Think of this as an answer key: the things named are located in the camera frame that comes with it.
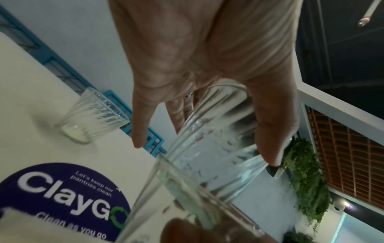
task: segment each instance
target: green plant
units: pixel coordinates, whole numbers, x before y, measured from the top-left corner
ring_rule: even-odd
[[[293,139],[284,151],[283,163],[292,171],[291,181],[298,196],[298,209],[317,232],[332,200],[312,143],[306,139]]]
[[[315,243],[313,237],[301,232],[289,231],[284,234],[283,243]]]

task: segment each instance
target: white table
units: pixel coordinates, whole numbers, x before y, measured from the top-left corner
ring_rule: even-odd
[[[132,207],[155,158],[144,149],[135,149],[131,138],[120,129],[89,145],[76,144],[56,133],[52,125],[78,98],[0,33],[0,184],[32,165],[78,164],[110,179]]]

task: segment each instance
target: sticker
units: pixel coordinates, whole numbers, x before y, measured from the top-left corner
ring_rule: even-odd
[[[90,168],[47,163],[22,169],[0,183],[0,209],[11,207],[114,242],[130,212],[111,180]]]

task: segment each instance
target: drinking glass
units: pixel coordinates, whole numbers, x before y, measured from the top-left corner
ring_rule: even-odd
[[[160,157],[116,242],[160,242],[164,227],[174,218],[212,231],[228,243],[245,235],[249,242],[258,242],[264,235],[248,217]]]
[[[222,80],[207,89],[166,159],[230,203],[267,166],[254,142],[256,128],[245,86]]]
[[[87,144],[129,122],[112,101],[94,88],[87,88],[57,126],[72,140]]]

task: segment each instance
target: white wall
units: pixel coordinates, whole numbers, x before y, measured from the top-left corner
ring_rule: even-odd
[[[335,243],[384,243],[384,233],[347,215]]]
[[[132,71],[106,0],[0,0],[0,4],[98,90],[113,90],[132,107]],[[150,125],[168,149],[176,133],[164,104]]]
[[[328,211],[324,214],[323,220],[315,234],[312,226],[307,226],[306,217],[302,215],[301,219],[296,224],[296,231],[303,232],[314,236],[317,243],[334,243],[334,240],[343,224],[345,218],[344,212],[337,212],[330,205]]]

